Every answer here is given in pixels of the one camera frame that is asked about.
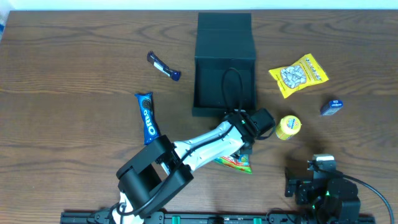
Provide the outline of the colourful Haribo gummy bag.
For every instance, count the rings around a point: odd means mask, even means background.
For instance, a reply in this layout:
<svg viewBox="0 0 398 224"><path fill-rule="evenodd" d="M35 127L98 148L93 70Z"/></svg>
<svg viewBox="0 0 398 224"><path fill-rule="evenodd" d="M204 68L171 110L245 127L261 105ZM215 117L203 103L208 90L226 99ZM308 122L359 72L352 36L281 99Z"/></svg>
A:
<svg viewBox="0 0 398 224"><path fill-rule="evenodd" d="M216 158L214 162L246 174L252 174L249 156L247 154L241 154L238 156L222 156Z"/></svg>

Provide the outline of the blue Oreo cookie pack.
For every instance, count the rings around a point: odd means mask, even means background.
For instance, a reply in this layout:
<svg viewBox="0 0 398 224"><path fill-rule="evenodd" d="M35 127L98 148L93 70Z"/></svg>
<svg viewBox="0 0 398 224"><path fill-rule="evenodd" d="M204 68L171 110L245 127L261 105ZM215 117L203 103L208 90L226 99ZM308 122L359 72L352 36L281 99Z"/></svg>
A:
<svg viewBox="0 0 398 224"><path fill-rule="evenodd" d="M160 129L155 120L152 92L136 93L134 96L138 100L144 124L144 145L148 145L160 136Z"/></svg>

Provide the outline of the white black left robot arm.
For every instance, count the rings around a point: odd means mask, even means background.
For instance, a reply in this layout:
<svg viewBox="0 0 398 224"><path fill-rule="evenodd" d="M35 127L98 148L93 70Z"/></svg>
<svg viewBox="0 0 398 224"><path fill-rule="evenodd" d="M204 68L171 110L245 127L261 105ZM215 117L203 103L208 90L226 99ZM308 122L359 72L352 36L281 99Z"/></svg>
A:
<svg viewBox="0 0 398 224"><path fill-rule="evenodd" d="M134 223L147 218L185 188L197 169L251 147L255 139L243 119L223 121L208 133L185 141L158 137L117 171L121 199L112 211L114 220Z"/></svg>

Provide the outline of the dark blue chocolate bar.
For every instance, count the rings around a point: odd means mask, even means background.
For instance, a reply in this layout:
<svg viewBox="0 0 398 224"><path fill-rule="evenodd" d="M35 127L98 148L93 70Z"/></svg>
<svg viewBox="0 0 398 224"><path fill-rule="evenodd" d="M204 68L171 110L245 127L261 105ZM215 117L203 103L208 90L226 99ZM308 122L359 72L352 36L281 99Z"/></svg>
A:
<svg viewBox="0 0 398 224"><path fill-rule="evenodd" d="M181 77L181 72L177 70L172 70L163 61L161 61L158 56L153 51L149 51L147 54L147 61L153 64L155 68L160 70L162 73L166 74L173 81L179 81Z"/></svg>

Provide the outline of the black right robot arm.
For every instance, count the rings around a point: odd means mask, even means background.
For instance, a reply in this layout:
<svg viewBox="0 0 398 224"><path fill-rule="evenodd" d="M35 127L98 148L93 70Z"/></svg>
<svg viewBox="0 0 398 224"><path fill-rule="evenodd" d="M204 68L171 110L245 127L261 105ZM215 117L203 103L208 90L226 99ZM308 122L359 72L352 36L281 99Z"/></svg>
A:
<svg viewBox="0 0 398 224"><path fill-rule="evenodd" d="M297 205L307 205L295 223L359 223L361 202L358 187L336 169L330 154L315 154L308 161L311 176L300 176L285 168L285 196Z"/></svg>

